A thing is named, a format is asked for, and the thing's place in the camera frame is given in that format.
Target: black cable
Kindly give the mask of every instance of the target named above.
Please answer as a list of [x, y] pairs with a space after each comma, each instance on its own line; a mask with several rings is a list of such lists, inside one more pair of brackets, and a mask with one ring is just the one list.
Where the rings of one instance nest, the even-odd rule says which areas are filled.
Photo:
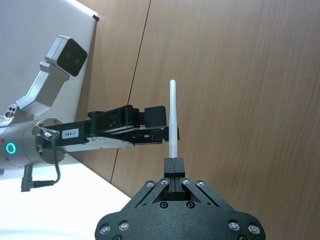
[[60, 169], [58, 164], [56, 141], [53, 136], [50, 137], [50, 141], [51, 141], [51, 148], [53, 152], [53, 163], [56, 171], [56, 180], [53, 181], [53, 184], [56, 184], [57, 182], [59, 182], [61, 174], [60, 174]]

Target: bolt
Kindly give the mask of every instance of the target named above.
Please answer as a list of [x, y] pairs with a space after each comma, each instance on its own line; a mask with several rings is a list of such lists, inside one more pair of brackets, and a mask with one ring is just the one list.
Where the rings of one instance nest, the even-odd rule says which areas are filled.
[[233, 231], [238, 231], [238, 230], [240, 230], [240, 225], [235, 221], [230, 221], [229, 228]]
[[162, 179], [161, 180], [161, 184], [162, 185], [166, 185], [166, 184], [168, 184], [169, 182], [168, 182], [168, 180], [167, 179]]
[[205, 182], [199, 180], [199, 181], [196, 182], [196, 185], [199, 186], [199, 187], [201, 187], [201, 186], [205, 185]]
[[188, 201], [186, 203], [186, 206], [189, 208], [189, 209], [193, 209], [195, 207], [195, 204], [192, 202], [192, 201]]
[[120, 231], [126, 231], [126, 230], [128, 230], [128, 228], [129, 228], [129, 223], [127, 223], [127, 222], [121, 223], [119, 225]]
[[190, 180], [187, 179], [187, 178], [185, 178], [185, 179], [182, 180], [182, 183], [183, 183], [183, 184], [189, 184], [189, 183], [190, 183]]
[[154, 185], [155, 185], [155, 183], [153, 181], [148, 181], [146, 183], [146, 186], [149, 187], [149, 188], [153, 187]]
[[259, 228], [257, 225], [255, 225], [255, 224], [250, 224], [250, 225], [248, 226], [248, 229], [249, 229], [249, 231], [250, 231], [251, 233], [253, 233], [253, 234], [259, 234], [259, 233], [260, 233], [260, 228]]
[[169, 204], [166, 201], [162, 201], [160, 203], [160, 208], [162, 208], [162, 209], [166, 209], [168, 206], [169, 206]]
[[100, 233], [101, 234], [107, 234], [110, 232], [110, 226], [103, 226], [102, 228], [100, 228]]

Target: camera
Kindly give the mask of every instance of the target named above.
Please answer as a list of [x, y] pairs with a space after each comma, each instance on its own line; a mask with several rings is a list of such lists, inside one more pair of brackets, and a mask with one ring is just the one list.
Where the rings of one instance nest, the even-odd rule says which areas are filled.
[[76, 77], [87, 56], [87, 52], [75, 40], [67, 36], [58, 35], [46, 54], [45, 60]]

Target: white stick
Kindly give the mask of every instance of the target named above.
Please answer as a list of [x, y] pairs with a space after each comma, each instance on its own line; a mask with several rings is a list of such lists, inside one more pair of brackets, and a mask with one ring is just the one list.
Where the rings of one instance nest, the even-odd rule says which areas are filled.
[[176, 81], [170, 81], [169, 158], [178, 157]]

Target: wooden wall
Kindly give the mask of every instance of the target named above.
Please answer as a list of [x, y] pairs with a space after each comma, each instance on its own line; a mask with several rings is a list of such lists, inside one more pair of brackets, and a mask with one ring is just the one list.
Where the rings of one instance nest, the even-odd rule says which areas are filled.
[[[169, 107], [169, 80], [176, 79], [187, 176], [256, 216], [267, 239], [318, 239], [320, 1], [85, 4], [101, 17], [81, 96], [86, 108], [108, 110], [128, 99], [141, 110]], [[146, 180], [163, 177], [167, 155], [163, 144], [80, 159], [133, 196]]]

